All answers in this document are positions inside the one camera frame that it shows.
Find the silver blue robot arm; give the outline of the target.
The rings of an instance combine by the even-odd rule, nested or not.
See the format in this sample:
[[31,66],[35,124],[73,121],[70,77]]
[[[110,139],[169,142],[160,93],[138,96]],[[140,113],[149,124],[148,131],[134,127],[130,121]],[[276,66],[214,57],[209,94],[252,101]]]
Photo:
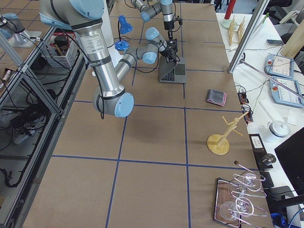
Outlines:
[[49,26],[74,31],[90,66],[95,71],[99,86],[93,96],[93,106],[101,115],[119,118],[128,116],[134,105],[133,95],[121,84],[137,60],[153,64],[158,54],[167,63],[176,63],[176,48],[165,40],[159,31],[150,27],[144,47],[129,47],[114,65],[108,51],[109,43],[104,34],[111,34],[107,5],[104,0],[43,0],[40,3],[40,19]]
[[159,0],[153,5],[148,5],[142,0],[132,0],[131,4],[140,11],[140,16],[144,23],[150,21],[159,13],[162,14],[164,29],[168,32],[169,40],[173,40],[173,29],[175,14],[173,13],[172,0]]

